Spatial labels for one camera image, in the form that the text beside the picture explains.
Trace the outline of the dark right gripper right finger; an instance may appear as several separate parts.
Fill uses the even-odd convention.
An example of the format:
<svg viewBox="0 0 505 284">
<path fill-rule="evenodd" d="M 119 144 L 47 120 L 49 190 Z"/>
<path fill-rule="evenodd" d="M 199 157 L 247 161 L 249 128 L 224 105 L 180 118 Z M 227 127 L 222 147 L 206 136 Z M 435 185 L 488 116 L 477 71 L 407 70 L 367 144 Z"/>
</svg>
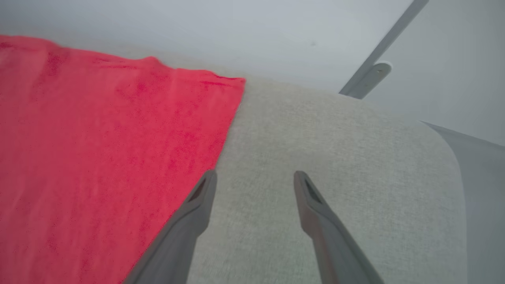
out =
<svg viewBox="0 0 505 284">
<path fill-rule="evenodd" d="M 307 173 L 294 173 L 301 228 L 310 237 L 323 284 L 382 284 L 383 279 Z"/>
</svg>

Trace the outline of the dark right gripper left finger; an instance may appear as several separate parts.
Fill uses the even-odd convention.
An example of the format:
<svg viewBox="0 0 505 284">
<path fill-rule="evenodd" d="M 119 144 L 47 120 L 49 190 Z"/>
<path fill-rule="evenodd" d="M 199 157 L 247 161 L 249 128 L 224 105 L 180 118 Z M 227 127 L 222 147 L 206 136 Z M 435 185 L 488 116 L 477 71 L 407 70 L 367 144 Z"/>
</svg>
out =
<svg viewBox="0 0 505 284">
<path fill-rule="evenodd" d="M 125 284 L 185 284 L 198 237 L 207 229 L 217 173 L 206 171 L 137 261 Z"/>
</svg>

